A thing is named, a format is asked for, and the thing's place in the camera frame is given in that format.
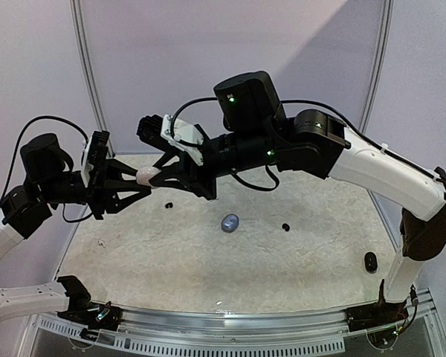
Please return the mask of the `white round charging case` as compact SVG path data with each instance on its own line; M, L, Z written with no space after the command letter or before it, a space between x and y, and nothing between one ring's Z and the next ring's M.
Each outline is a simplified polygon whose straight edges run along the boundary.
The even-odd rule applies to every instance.
M160 172L157 167L142 167L136 172L135 180L141 186L153 187L150 180Z

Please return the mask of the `purple earbud charging case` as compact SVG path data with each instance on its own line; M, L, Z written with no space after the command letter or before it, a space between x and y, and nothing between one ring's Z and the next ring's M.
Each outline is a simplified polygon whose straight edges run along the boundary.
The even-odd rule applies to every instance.
M226 215L221 221L221 229L225 233L233 233L239 227L239 217L230 213Z

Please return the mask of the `black oval charging case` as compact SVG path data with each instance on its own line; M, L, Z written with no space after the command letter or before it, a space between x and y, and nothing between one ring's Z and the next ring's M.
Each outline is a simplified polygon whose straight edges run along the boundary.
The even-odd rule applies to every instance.
M363 264L367 272L374 274L378 270L378 261L374 252L367 252L363 258Z

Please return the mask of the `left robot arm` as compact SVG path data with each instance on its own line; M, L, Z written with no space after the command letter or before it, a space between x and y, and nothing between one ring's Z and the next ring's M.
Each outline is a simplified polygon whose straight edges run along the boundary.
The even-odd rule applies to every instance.
M59 205L86 205L95 219L116 214L150 195L136 181L137 170L107 156L109 133L95 132L88 143L88 173L74 170L71 156L54 133L45 133L20 149L24 183L0 201L0 259L31 237ZM90 330L117 330L123 311L112 303L94 303L83 283L68 275L37 286L0 288L0 323L12 318L56 312Z

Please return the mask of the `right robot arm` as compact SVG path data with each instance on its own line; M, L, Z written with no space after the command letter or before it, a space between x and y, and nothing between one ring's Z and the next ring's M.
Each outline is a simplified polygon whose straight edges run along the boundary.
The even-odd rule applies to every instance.
M355 184L399 204L403 245L381 283L380 300L369 309L375 324L385 324L423 263L446 245L444 170L426 170L375 143L325 104L307 100L303 111L288 117L265 71L236 75L213 91L226 129L217 138L179 114L140 122L140 139L163 152L150 184L213 200L217 178L275 166Z

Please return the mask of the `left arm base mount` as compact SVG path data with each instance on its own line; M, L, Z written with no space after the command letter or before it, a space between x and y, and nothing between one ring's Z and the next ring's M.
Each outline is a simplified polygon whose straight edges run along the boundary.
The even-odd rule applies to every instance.
M84 309L58 312L57 315L61 319L82 324L91 330L105 329L115 332L120 325L123 310L108 301L104 304L90 303Z

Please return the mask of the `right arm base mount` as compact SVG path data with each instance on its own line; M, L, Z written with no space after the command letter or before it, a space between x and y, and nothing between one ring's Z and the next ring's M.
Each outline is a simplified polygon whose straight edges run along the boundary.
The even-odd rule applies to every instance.
M407 299L390 303L381 294L375 302L349 307L344 313L350 332L382 327L408 317Z

